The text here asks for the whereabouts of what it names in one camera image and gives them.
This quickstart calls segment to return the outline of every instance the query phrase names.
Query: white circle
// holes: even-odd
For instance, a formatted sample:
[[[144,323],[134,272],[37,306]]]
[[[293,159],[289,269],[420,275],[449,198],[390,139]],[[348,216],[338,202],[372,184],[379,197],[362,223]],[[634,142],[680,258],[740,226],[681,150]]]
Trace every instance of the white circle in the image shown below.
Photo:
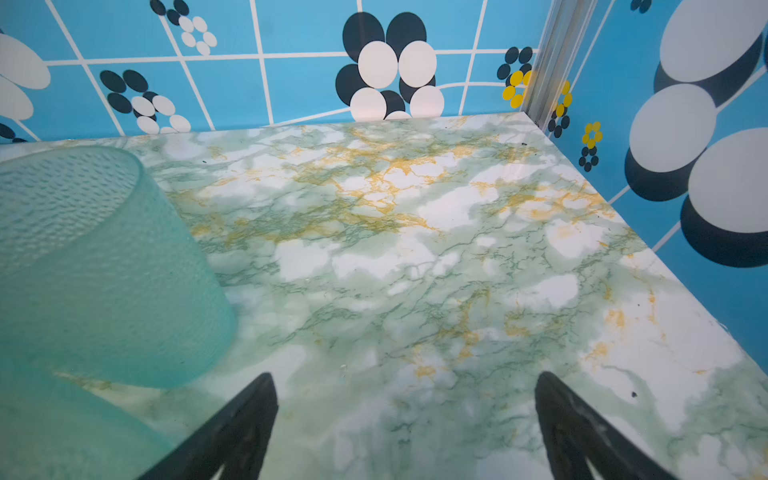
[[[437,70],[437,55],[425,41],[407,44],[400,54],[400,78],[415,88],[428,84]]]
[[[210,55],[210,47],[204,41],[199,41],[197,43],[197,51],[200,52],[201,55]]]
[[[427,85],[414,92],[411,97],[411,116],[439,117],[445,108],[445,99],[439,88]]]
[[[208,24],[203,20],[203,17],[192,18],[192,24],[200,33],[208,31]]]
[[[145,134],[154,135],[160,133],[160,125],[149,117],[136,118],[136,125],[138,125],[141,131]]]
[[[744,55],[767,22],[766,0],[683,0],[661,37],[661,66],[677,81],[709,78]]]
[[[405,120],[406,118],[411,118],[411,116],[402,110],[395,110],[387,115],[384,120]]]
[[[182,27],[184,31],[194,30],[194,25],[188,17],[179,17],[179,26]]]
[[[357,65],[362,81],[369,87],[386,88],[397,76],[397,55],[383,41],[371,41],[363,47]]]
[[[155,110],[168,117],[176,113],[176,106],[174,103],[170,101],[170,98],[164,97],[163,95],[155,95],[152,97],[152,105]]]
[[[209,47],[215,47],[219,44],[219,41],[216,39],[216,35],[210,33],[209,31],[203,33],[203,41],[208,44]]]
[[[133,97],[131,99],[131,106],[135,111],[142,115],[146,115],[147,117],[154,115],[154,106],[152,105],[152,102],[144,97]]]
[[[181,115],[171,116],[170,125],[171,127],[175,128],[176,131],[180,132],[188,132],[192,130],[192,125],[190,125],[190,122]]]
[[[181,34],[181,41],[184,42],[187,47],[193,47],[197,43],[194,36],[188,31]]]
[[[0,77],[0,115],[13,120],[26,120],[35,109],[24,91],[5,77]]]
[[[638,111],[629,133],[632,156],[642,168],[671,172],[684,167],[712,139],[717,112],[712,97],[701,87],[667,87]]]
[[[42,58],[4,34],[0,34],[0,75],[26,88],[45,88],[51,83],[51,72]]]
[[[386,100],[378,90],[360,88],[349,102],[352,118],[356,121],[384,120]]]
[[[688,180],[696,212],[715,227],[768,231],[768,128],[743,130],[707,148]]]

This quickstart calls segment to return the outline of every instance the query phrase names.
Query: blue tiled wall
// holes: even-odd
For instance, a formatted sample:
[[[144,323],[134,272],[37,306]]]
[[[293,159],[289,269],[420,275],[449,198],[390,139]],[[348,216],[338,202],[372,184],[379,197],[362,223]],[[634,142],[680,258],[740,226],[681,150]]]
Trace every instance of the blue tiled wall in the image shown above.
[[[550,0],[0,2],[0,55],[7,57],[0,58],[6,65],[0,68],[6,92],[0,142],[136,135],[147,126],[170,133],[185,131],[187,123],[192,131],[208,131],[353,121],[336,76],[355,63],[343,30],[359,12],[373,15],[383,31],[403,12],[420,19],[436,53],[442,115],[513,111],[497,70],[512,47],[532,48],[529,63],[535,61],[550,7]],[[47,68],[44,88],[2,77],[32,64]],[[130,82],[113,91],[101,80],[103,71],[135,71],[147,92]],[[401,94],[399,79],[377,90]],[[149,105],[156,94],[172,102],[172,112],[111,105],[124,107],[142,95]],[[31,114],[19,110],[18,96],[29,99]],[[405,111],[411,112],[407,103]]]
[[[564,86],[571,103],[563,115],[554,113],[550,136],[768,371],[764,348],[768,339],[766,22],[768,3],[763,0],[599,0]],[[640,170],[644,176],[638,179],[627,175],[628,170],[637,171],[631,165],[627,168],[627,152],[643,147],[631,146],[631,132],[647,129],[635,124],[637,114],[665,88],[672,88],[657,81],[660,65],[691,63],[673,55],[663,58],[665,32],[669,41],[690,41],[692,48],[683,50],[682,56],[702,58],[697,67],[707,69],[718,62],[727,67],[711,68],[711,77],[702,81],[683,78],[690,82],[689,88],[698,85],[712,99],[724,93],[730,100],[707,108],[684,105],[679,115],[657,118],[662,128],[651,142],[661,154],[678,143],[689,144],[692,135],[698,137],[703,116],[711,113],[716,124],[711,134],[702,134],[699,157],[681,159],[685,166],[673,172]],[[570,121],[568,128],[556,130],[564,117]],[[582,156],[582,151],[588,147],[584,136],[587,142],[595,138],[596,132],[586,131],[588,126],[594,130],[595,122],[600,122],[603,137],[595,144],[598,162],[593,165],[590,152]],[[707,155],[719,141],[744,131],[762,147]],[[647,167],[654,159],[645,162]],[[710,173],[705,172],[708,166],[714,166]],[[702,179],[717,187],[702,188]],[[698,196],[690,198],[691,191]],[[719,211],[713,211],[713,204]]]

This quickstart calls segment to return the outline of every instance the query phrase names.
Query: wallpaper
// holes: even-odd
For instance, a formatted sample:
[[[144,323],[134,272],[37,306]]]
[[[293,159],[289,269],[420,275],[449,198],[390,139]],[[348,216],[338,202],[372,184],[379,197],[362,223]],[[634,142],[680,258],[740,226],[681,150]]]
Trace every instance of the wallpaper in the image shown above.
[[[765,0],[599,0],[547,125],[763,369],[766,24]]]
[[[0,2],[0,142],[516,111],[550,9]]]

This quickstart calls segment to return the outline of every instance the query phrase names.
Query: teal translucent object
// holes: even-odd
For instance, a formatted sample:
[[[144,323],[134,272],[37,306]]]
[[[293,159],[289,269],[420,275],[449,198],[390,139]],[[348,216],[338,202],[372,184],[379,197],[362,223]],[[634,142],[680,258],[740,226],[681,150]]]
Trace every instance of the teal translucent object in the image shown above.
[[[0,352],[75,376],[168,387],[236,329],[189,230],[126,151],[0,163]]]
[[[0,478],[130,480],[171,445],[77,386],[0,359]]]

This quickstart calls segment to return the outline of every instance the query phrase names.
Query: countertop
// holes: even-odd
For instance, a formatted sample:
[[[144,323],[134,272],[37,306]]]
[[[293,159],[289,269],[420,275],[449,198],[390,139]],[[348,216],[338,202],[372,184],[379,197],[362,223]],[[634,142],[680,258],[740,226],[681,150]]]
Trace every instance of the countertop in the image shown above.
[[[551,370],[681,478],[768,475],[765,374],[524,114],[0,158],[83,144],[141,159],[240,320],[183,388],[82,383],[175,442],[272,372],[261,478],[551,478]]]

